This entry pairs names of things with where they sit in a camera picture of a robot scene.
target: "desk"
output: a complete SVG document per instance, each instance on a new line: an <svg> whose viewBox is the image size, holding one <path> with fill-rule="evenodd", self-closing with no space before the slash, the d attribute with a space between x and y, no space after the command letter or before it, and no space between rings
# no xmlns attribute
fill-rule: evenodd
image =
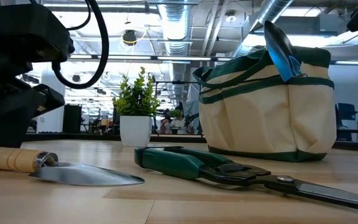
<svg viewBox="0 0 358 224"><path fill-rule="evenodd" d="M150 144L169 146L173 144ZM180 144L206 150L205 144ZM143 170L133 148L113 141L26 142L23 148L138 175L142 185L76 187L0 171L0 224L9 223L358 223L358 210L283 196L263 187L229 187ZM295 164L228 156L274 174L358 193L358 152L333 149L321 162Z"/></svg>

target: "shear blade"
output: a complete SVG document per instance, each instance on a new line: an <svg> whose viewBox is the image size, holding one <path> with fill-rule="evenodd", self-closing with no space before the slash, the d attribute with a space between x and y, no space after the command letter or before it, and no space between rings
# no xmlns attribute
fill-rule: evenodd
<svg viewBox="0 0 358 224"><path fill-rule="evenodd" d="M358 194L347 192L344 190L325 187L322 185L302 183L297 186L300 192L319 195L320 197L333 198L340 202L358 205Z"/></svg>

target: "green leaves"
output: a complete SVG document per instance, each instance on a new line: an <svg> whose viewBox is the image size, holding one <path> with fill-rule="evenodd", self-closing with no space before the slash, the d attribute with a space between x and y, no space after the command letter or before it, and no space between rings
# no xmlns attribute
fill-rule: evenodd
<svg viewBox="0 0 358 224"><path fill-rule="evenodd" d="M155 116L157 114L160 102L156 96L152 96L153 78L148 75L146 79L145 73L145 68L141 67L133 87L129 84L128 76L122 76L119 97L112 99L120 115Z"/></svg>
<svg viewBox="0 0 358 224"><path fill-rule="evenodd" d="M169 111L169 115L171 116L171 118L183 117L183 113L181 112L181 110L171 110L171 111Z"/></svg>

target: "trowel metal blade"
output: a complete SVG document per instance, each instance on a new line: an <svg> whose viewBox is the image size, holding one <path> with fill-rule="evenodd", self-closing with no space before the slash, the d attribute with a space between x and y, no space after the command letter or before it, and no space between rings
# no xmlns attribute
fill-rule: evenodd
<svg viewBox="0 0 358 224"><path fill-rule="evenodd" d="M293 56L294 47L285 33L274 23L265 22L266 48L283 81L301 75L300 63Z"/></svg>
<svg viewBox="0 0 358 224"><path fill-rule="evenodd" d="M144 179L122 172L75 162L54 162L31 173L29 177L81 186L120 186L143 184Z"/></svg>

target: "garden trowel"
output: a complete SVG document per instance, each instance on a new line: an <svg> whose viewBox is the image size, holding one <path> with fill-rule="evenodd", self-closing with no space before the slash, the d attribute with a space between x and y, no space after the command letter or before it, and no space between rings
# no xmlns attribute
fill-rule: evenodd
<svg viewBox="0 0 358 224"><path fill-rule="evenodd" d="M300 62L293 55L295 49L287 35L270 21L266 21L264 26L267 51L283 81L305 76L301 73Z"/></svg>
<svg viewBox="0 0 358 224"><path fill-rule="evenodd" d="M144 179L115 170L58 162L55 153L0 147L0 169L30 172L29 177L82 186L143 184Z"/></svg>

